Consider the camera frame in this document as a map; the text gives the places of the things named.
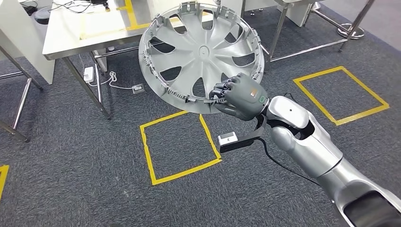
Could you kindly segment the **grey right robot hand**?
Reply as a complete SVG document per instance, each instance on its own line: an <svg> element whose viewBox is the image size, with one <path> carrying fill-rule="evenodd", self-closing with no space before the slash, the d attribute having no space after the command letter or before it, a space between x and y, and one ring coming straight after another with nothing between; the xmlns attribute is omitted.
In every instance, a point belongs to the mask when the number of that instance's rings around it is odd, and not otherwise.
<svg viewBox="0 0 401 227"><path fill-rule="evenodd" d="M250 121L263 113L270 101L267 91L243 73L217 83L209 92L209 98L214 97L225 100L214 104L220 112L243 121Z"/></svg>

